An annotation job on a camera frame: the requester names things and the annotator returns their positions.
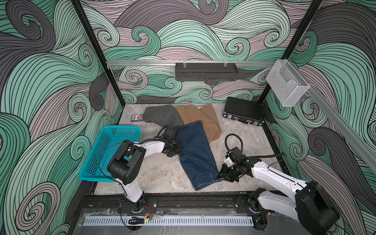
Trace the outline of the blue denim skirt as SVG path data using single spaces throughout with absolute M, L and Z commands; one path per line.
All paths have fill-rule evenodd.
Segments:
M 195 191 L 220 182 L 219 171 L 210 144 L 203 129 L 203 123 L 196 121 L 175 127 L 176 141 L 182 151 L 179 161 Z

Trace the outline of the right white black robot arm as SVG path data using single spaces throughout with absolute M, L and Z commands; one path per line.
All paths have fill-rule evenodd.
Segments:
M 243 146 L 227 149 L 218 178 L 239 182 L 245 175 L 261 180 L 281 194 L 258 188 L 248 197 L 253 227 L 263 231 L 267 217 L 279 213 L 298 221 L 312 235 L 326 235 L 340 219 L 340 213 L 326 190 L 312 180 L 296 179 L 265 163 L 265 156 L 246 156 Z

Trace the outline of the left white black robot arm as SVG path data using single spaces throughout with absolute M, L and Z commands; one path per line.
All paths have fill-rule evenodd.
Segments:
M 108 150 L 117 147 L 109 163 L 105 165 L 110 175 L 106 175 L 101 167 L 99 167 L 99 170 L 106 178 L 119 183 L 127 204 L 133 210 L 141 211 L 145 204 L 145 192 L 141 189 L 137 180 L 144 158 L 156 153 L 163 153 L 167 157 L 178 155 L 183 148 L 177 141 L 177 136 L 178 131 L 166 125 L 154 138 L 138 143 L 124 140 L 107 147 L 101 153 L 100 156 L 103 157 Z

